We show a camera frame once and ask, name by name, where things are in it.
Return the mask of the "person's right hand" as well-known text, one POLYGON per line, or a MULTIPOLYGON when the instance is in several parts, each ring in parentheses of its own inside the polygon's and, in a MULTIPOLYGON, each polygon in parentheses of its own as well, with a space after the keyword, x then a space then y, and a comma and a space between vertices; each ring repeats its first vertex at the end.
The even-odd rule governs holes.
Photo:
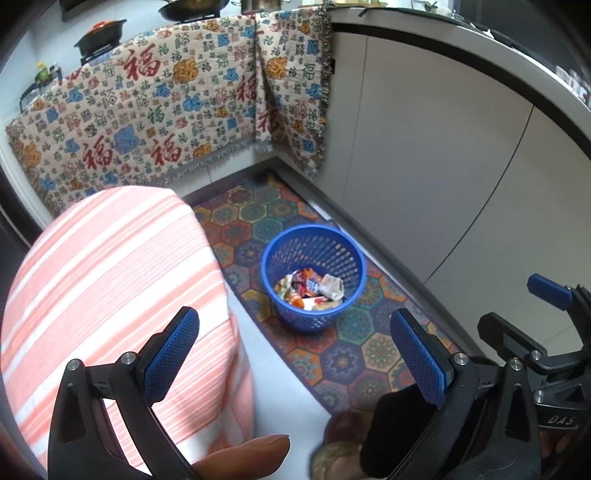
POLYGON ((542 430, 540 432, 542 459, 557 461, 575 437, 575 431, 542 430))

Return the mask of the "person's left hand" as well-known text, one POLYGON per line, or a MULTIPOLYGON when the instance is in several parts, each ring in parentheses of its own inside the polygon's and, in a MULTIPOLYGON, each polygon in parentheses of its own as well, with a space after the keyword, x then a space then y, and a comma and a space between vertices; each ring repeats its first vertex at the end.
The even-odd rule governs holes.
POLYGON ((290 436, 267 435, 219 450, 192 465, 204 480, 263 479, 280 469, 290 452, 290 436))

